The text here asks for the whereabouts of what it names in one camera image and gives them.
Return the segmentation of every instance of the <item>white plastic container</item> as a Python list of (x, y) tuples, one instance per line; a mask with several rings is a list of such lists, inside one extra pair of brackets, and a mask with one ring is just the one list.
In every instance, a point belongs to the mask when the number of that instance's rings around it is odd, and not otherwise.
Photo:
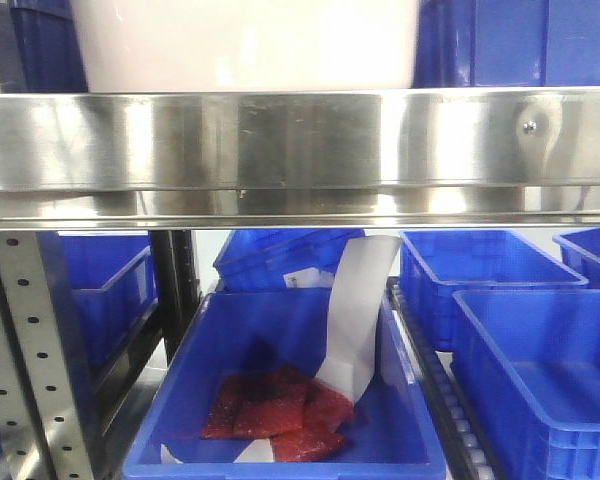
[(72, 0), (92, 92), (411, 86), (419, 0)]

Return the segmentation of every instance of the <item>screw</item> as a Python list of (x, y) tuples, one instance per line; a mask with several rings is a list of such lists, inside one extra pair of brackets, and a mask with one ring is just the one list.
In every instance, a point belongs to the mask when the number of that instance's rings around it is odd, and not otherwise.
[(534, 122), (533, 120), (528, 121), (527, 123), (525, 123), (522, 126), (522, 130), (526, 134), (534, 132), (536, 130), (536, 128), (538, 128), (538, 124), (536, 122)]

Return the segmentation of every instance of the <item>metal shelving rack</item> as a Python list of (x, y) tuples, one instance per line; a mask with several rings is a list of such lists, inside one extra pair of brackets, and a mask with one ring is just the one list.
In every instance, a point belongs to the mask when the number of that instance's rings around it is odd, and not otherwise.
[[(0, 437), (13, 479), (114, 474), (103, 438), (117, 406), (197, 306), (190, 230), (485, 224), (600, 224), (600, 88), (0, 94)], [(62, 229), (152, 232), (159, 306), (96, 377), (46, 232)], [(466, 465), (456, 478), (484, 478)]]

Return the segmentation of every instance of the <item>raw red meat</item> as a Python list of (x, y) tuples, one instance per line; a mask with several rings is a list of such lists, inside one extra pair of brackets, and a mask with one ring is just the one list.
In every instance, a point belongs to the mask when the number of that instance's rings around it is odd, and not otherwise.
[(233, 427), (236, 438), (268, 438), (302, 428), (307, 384), (269, 380), (249, 386)]
[(316, 380), (311, 381), (304, 409), (304, 425), (322, 425), (334, 432), (342, 422), (353, 419), (353, 403)]
[(281, 462), (319, 460), (344, 444), (335, 430), (353, 418), (343, 395), (291, 366), (230, 375), (211, 408), (202, 438), (271, 438)]
[(245, 390), (244, 375), (225, 377), (207, 417), (201, 438), (232, 438), (233, 425), (242, 405)]
[(325, 428), (303, 428), (271, 439), (278, 462), (314, 462), (344, 445), (344, 437)]

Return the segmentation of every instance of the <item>white paper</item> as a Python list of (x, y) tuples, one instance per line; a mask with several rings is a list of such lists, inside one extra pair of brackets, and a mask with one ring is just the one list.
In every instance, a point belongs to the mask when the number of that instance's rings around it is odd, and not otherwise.
[(384, 235), (350, 240), (333, 282), (327, 353), (316, 378), (354, 403), (375, 371), (378, 312), (400, 243)]
[(160, 445), (160, 463), (163, 465), (180, 465), (182, 462), (171, 455), (166, 445)]
[(245, 448), (234, 463), (273, 462), (273, 447), (268, 438), (254, 440)]

